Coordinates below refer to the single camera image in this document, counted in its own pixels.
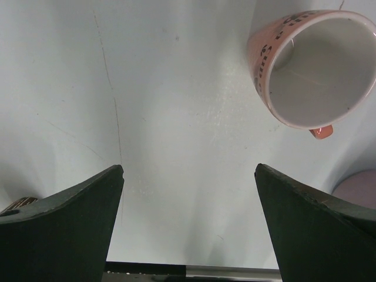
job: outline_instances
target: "cup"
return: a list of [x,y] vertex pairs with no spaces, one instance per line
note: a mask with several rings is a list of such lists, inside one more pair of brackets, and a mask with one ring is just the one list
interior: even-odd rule
[[258,95],[282,123],[323,139],[376,80],[376,26],[348,11],[306,11],[276,20],[248,44]]

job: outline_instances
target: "ceramic mug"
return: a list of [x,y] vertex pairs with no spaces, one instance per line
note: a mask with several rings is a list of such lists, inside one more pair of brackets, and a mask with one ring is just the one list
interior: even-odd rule
[[376,26],[347,11],[307,11],[276,20],[248,40],[257,93],[282,123],[317,139],[370,93]]

